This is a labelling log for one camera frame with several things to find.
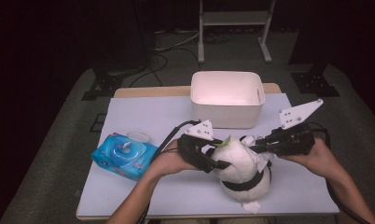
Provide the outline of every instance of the plastic container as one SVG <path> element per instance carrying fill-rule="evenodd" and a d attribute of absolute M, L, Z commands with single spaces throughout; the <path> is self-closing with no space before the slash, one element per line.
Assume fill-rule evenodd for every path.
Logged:
<path fill-rule="evenodd" d="M 195 120 L 209 119 L 214 128 L 250 129 L 265 102 L 260 77 L 251 72 L 198 72 L 191 80 Z"/>

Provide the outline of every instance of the wet wipes package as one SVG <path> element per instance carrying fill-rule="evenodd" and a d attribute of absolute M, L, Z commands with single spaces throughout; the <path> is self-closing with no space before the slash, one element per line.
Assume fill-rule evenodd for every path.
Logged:
<path fill-rule="evenodd" d="M 91 158 L 108 171 L 138 181 L 149 166 L 156 149 L 149 143 L 112 133 L 91 153 Z"/>

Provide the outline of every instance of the forearm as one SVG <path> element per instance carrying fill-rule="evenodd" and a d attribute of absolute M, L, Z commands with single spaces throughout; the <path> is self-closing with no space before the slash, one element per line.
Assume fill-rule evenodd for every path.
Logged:
<path fill-rule="evenodd" d="M 160 176 L 144 175 L 129 196 L 106 221 L 109 223 L 136 223 L 144 213 L 153 195 Z"/>
<path fill-rule="evenodd" d="M 375 223 L 375 216 L 368 207 L 353 179 L 347 174 L 338 178 L 328 179 L 340 201 L 351 211 L 371 224 Z M 342 223 L 354 223 L 354 219 L 341 211 Z"/>

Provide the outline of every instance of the stuffed toy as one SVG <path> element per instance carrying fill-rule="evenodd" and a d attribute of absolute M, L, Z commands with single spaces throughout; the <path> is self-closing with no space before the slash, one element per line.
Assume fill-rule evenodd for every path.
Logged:
<path fill-rule="evenodd" d="M 222 189 L 232 198 L 243 204 L 243 208 L 257 213 L 260 205 L 257 199 L 270 189 L 271 160 L 273 154 L 257 154 L 249 147 L 255 144 L 258 137 L 246 136 L 240 139 L 230 136 L 222 144 L 207 153 L 215 161 L 227 161 L 231 165 L 226 169 L 214 169 L 220 179 Z"/>

